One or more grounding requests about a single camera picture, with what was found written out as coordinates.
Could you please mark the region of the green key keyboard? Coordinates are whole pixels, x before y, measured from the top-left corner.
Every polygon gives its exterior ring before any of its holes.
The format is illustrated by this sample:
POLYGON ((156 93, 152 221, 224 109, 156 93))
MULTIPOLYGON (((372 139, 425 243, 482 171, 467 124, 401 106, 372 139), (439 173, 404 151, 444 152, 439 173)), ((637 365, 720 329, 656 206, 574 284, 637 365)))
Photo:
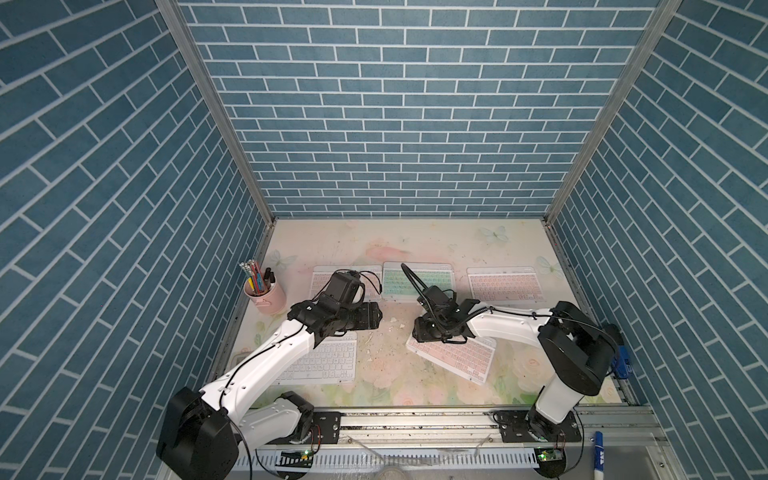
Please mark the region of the green key keyboard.
POLYGON ((440 290, 455 288, 455 275, 450 264, 440 263, 407 263, 415 279, 410 281, 402 269, 400 262, 385 262, 383 264, 382 298, 388 301, 416 302, 419 291, 426 287, 436 286, 440 290))

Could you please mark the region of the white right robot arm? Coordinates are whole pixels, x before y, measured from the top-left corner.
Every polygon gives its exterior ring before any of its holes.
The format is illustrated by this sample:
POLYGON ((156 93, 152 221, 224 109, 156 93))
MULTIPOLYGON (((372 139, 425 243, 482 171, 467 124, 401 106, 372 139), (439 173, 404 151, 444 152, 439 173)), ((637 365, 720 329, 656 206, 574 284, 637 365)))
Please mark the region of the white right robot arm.
POLYGON ((569 416, 586 396, 597 395, 619 357, 616 341, 575 304, 560 301, 544 310, 501 309, 476 299, 457 302, 439 290, 421 297, 424 313, 414 320, 419 343, 460 344, 470 338, 509 340, 540 348, 553 375, 525 416, 539 441, 565 437, 569 416))

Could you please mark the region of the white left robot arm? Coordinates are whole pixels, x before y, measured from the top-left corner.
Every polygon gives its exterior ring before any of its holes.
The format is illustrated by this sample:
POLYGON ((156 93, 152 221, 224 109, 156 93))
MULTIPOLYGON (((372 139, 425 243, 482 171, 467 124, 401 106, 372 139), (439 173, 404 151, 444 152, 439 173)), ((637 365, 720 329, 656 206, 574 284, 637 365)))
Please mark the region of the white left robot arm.
POLYGON ((275 333, 236 367, 199 390, 184 387, 169 400, 157 457, 182 479, 224 479, 242 455, 275 440, 298 443, 314 430, 313 406, 289 391, 270 405, 255 401, 291 365, 328 337, 375 330, 383 314, 375 302, 329 311, 303 301, 275 333))

